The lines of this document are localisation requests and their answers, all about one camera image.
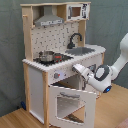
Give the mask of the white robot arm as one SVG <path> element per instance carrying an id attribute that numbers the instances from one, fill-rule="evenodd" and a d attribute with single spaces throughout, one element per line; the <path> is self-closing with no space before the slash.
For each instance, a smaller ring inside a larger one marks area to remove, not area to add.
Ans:
<path id="1" fill-rule="evenodd" d="M 92 72 L 81 64 L 75 64 L 73 70 L 93 88 L 102 93 L 107 93 L 112 87 L 111 81 L 117 78 L 119 72 L 128 63 L 128 33 L 120 42 L 120 50 L 121 54 L 112 66 L 100 65 L 95 72 Z"/>

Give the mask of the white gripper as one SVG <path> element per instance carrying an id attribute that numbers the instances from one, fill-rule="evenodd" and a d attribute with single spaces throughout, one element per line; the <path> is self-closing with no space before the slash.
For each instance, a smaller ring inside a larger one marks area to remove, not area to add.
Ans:
<path id="1" fill-rule="evenodd" d="M 89 68 L 85 68 L 81 64 L 75 64 L 72 67 L 74 72 L 77 72 L 80 76 L 82 76 L 85 80 L 89 79 L 89 76 L 93 74 L 93 72 Z"/>

